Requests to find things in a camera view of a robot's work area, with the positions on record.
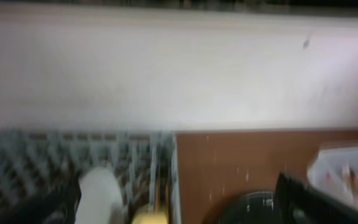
yellow object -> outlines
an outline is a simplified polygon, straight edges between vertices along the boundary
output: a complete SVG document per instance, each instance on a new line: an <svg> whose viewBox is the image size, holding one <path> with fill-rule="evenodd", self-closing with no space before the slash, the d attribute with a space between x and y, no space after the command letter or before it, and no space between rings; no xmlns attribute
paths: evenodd
<svg viewBox="0 0 358 224"><path fill-rule="evenodd" d="M132 224L167 224L167 209L160 207L158 212L147 212L147 205L140 208L135 214Z"/></svg>

brown surface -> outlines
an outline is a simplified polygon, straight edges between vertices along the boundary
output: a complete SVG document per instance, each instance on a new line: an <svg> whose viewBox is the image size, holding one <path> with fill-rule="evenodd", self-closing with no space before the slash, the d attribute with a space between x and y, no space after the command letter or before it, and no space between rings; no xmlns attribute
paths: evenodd
<svg viewBox="0 0 358 224"><path fill-rule="evenodd" d="M208 223L241 192L273 190L281 170L306 180L322 142L354 139L358 131L178 134L182 223Z"/></svg>

wall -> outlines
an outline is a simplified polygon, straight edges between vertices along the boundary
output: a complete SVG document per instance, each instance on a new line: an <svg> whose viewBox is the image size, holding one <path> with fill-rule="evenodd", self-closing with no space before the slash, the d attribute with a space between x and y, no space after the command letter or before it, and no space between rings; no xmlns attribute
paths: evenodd
<svg viewBox="0 0 358 224"><path fill-rule="evenodd" d="M358 127L358 19L0 6L0 128Z"/></svg>

dish rack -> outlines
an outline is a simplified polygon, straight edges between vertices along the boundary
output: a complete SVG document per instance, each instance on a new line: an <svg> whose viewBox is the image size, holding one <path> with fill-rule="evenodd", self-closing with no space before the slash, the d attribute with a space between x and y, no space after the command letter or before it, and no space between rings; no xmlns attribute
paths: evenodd
<svg viewBox="0 0 358 224"><path fill-rule="evenodd" d="M177 147L171 133L0 131L0 214L93 167L120 183L126 223L155 205L156 170L170 164L171 223L180 224Z"/></svg>

